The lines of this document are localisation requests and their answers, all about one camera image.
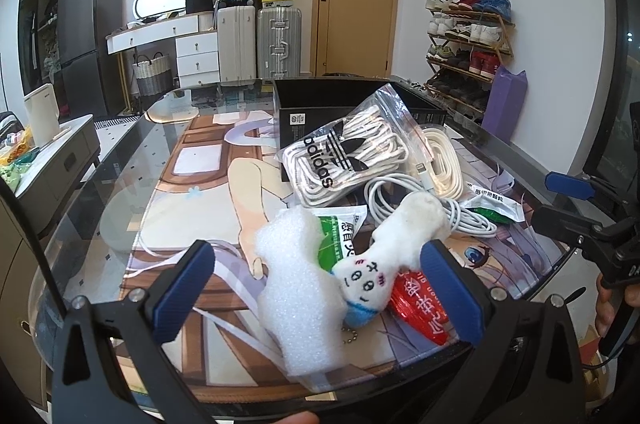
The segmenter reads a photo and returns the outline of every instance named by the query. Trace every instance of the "red shoe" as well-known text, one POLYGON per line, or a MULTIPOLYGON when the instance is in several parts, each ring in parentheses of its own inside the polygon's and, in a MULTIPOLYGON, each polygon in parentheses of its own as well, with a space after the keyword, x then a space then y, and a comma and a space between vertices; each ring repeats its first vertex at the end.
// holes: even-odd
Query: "red shoe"
POLYGON ((458 0, 453 4, 449 4, 449 9, 461 11, 473 11, 474 5, 480 0, 458 0))
POLYGON ((495 78, 495 73, 500 66, 500 59, 495 54, 487 54, 484 56, 484 62, 482 63, 482 70, 480 75, 484 78, 495 78))
POLYGON ((471 61, 469 62, 469 72, 473 72, 473 74, 480 74, 482 72, 482 63, 484 62, 484 52, 479 52, 477 50, 471 53, 471 61))

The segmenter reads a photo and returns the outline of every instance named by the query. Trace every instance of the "gray refrigerator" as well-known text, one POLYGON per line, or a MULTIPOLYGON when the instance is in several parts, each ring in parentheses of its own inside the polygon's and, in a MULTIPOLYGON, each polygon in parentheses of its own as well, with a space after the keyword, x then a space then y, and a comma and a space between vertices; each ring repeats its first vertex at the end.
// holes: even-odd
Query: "gray refrigerator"
POLYGON ((123 0, 58 0, 58 47, 71 118, 121 113, 125 102, 116 55, 106 37, 123 23, 123 0))

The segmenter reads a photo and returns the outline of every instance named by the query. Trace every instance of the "hand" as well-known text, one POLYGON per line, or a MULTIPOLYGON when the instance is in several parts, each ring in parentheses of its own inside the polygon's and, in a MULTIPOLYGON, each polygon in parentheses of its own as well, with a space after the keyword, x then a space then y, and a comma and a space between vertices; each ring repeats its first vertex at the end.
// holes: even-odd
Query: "hand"
POLYGON ((320 419, 316 415, 305 411, 304 413, 296 413, 286 419, 278 420, 273 424, 319 424, 319 422, 320 419))
MULTIPOLYGON (((598 289, 598 299, 596 301, 596 330, 603 338, 616 317, 616 310, 610 303, 612 292, 605 289, 602 284, 602 274, 598 275, 596 287, 598 289)), ((625 289, 625 302, 630 307, 640 307, 640 285, 629 285, 625 289)))

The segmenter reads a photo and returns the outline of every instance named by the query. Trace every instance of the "red candy wrapper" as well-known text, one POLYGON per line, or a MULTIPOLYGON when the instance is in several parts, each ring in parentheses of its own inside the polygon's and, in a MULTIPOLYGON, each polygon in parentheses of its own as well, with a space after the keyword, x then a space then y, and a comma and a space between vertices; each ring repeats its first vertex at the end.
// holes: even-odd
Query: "red candy wrapper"
POLYGON ((449 334, 443 325, 449 317, 423 273, 409 271, 398 274, 389 306, 434 343, 442 345, 447 342, 449 334))

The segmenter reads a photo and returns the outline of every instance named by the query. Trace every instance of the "basket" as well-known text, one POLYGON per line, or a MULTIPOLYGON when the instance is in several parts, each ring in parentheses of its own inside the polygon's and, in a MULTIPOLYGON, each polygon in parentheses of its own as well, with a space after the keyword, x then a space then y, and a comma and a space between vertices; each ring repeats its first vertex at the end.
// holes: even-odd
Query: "basket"
POLYGON ((136 64, 133 65, 133 76, 138 83, 141 96, 161 94, 174 87, 169 56, 163 56, 161 52, 156 52, 153 59, 138 56, 136 64), (146 58, 147 61, 140 61, 141 58, 146 58))

